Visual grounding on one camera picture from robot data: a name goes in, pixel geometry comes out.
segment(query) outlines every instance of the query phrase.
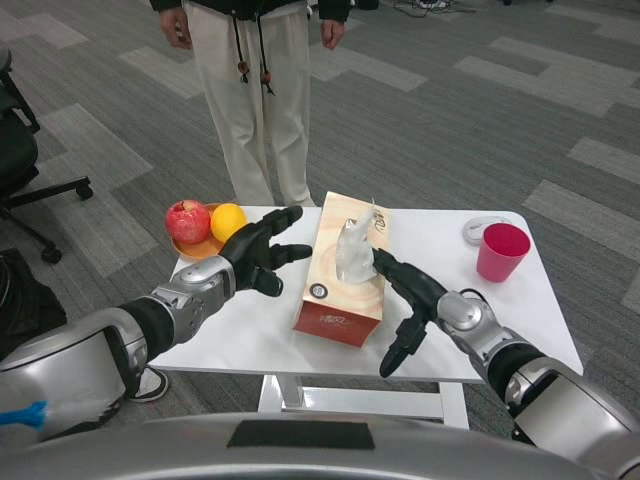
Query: cable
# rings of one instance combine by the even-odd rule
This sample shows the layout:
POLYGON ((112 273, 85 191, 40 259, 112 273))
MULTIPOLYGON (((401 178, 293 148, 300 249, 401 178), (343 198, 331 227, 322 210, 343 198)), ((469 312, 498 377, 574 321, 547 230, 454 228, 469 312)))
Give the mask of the cable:
POLYGON ((430 7, 430 8, 423 8, 421 6, 421 2, 419 0, 411 0, 411 1, 407 1, 407 0, 396 0, 395 3, 393 4, 393 9, 397 10, 400 13, 404 13, 406 16, 411 17, 411 18, 424 18, 427 16, 428 13, 435 13, 435 14, 443 14, 443 13, 476 13, 479 10, 478 9, 473 9, 473 8, 455 8, 452 9, 452 7, 454 5, 460 5, 461 2, 457 1, 457 0, 436 0, 435 2, 433 2, 434 5, 439 4, 444 2, 445 5, 443 7, 430 7), (421 9, 424 10, 424 13, 422 14, 412 14, 411 12, 407 11, 405 8, 402 8, 402 5, 405 5, 407 7, 411 7, 411 9, 416 10, 416 9, 421 9))
POLYGON ((484 298, 484 295, 482 295, 479 291, 477 291, 475 288, 463 288, 462 290, 460 290, 460 295, 464 296, 465 293, 473 293, 475 295, 477 295, 477 297, 482 300, 484 303, 486 303, 487 305, 489 305, 489 302, 487 302, 487 299, 484 298))

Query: white tissue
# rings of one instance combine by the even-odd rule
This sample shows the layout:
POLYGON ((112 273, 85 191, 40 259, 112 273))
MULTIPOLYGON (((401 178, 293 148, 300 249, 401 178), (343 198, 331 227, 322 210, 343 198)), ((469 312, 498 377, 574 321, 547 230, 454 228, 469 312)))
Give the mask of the white tissue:
POLYGON ((373 221, 374 205, 356 221, 348 219, 336 245, 336 275, 346 283, 364 283, 377 275, 367 232, 373 221))

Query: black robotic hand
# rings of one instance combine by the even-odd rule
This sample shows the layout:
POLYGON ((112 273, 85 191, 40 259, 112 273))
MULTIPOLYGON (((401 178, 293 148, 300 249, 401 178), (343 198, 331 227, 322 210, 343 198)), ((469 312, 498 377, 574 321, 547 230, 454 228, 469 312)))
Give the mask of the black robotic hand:
POLYGON ((273 273, 281 266, 311 256, 309 245, 269 246, 269 240, 302 217, 302 207, 275 210, 256 223, 250 223, 236 232, 220 251, 236 276, 236 290, 254 289, 277 297, 282 293, 282 280, 273 273))
POLYGON ((374 248, 373 258, 376 271, 391 283, 398 295, 413 309, 413 316, 404 319, 396 330, 397 338, 380 364, 380 375, 386 378, 396 371, 407 355, 416 353, 427 335, 427 323, 438 317, 438 300, 447 291, 422 270, 398 262, 382 249, 374 248))

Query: blue object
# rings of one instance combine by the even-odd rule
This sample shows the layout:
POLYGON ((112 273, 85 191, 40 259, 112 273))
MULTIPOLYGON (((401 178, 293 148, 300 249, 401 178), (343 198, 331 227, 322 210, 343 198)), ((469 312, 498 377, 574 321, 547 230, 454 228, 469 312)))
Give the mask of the blue object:
POLYGON ((0 413, 0 426, 21 423, 28 427, 40 430, 44 427, 47 402, 35 402, 28 408, 16 410, 15 412, 0 413))

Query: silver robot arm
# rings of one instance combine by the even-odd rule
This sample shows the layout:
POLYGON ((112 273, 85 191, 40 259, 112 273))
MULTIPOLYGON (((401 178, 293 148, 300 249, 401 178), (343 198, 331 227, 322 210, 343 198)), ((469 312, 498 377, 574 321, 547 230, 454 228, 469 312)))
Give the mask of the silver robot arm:
POLYGON ((376 270, 414 311, 396 331, 381 365, 383 376, 416 352, 433 321, 505 403, 515 423, 514 440, 614 478, 640 478, 640 425, 622 405, 500 325, 483 299, 447 292, 382 250, 374 257, 376 270))
POLYGON ((21 345, 0 362, 0 413, 44 405, 38 440, 104 423, 123 396, 137 392, 147 363, 189 341, 236 291, 280 295, 274 270, 310 256, 311 247, 269 241, 301 216, 300 207, 271 212, 234 235, 219 256, 180 270, 150 295, 21 345))

